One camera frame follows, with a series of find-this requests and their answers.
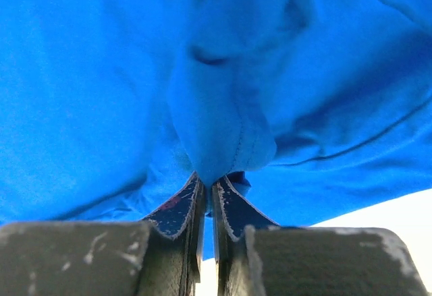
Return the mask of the blue t-shirt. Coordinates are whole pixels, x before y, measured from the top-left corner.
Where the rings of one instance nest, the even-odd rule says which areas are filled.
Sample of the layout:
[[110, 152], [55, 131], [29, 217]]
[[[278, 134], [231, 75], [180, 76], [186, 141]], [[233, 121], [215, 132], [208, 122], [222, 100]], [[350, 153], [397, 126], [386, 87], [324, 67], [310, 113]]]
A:
[[431, 0], [1, 0], [1, 223], [196, 171], [283, 225], [431, 187]]

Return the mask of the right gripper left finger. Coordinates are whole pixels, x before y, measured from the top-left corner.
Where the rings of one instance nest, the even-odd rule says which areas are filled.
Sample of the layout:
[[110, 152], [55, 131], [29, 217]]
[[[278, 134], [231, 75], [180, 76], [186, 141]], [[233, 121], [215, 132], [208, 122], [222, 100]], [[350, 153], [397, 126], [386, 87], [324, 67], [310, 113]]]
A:
[[2, 295], [193, 295], [205, 196], [197, 175], [138, 221], [1, 228]]

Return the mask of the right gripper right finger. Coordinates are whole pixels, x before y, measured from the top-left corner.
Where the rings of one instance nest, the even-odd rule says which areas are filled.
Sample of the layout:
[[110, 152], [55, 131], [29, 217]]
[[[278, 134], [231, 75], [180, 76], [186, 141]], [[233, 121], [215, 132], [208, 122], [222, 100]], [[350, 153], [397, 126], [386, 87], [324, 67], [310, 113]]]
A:
[[404, 242], [379, 228], [282, 227], [213, 185], [219, 295], [426, 295]]

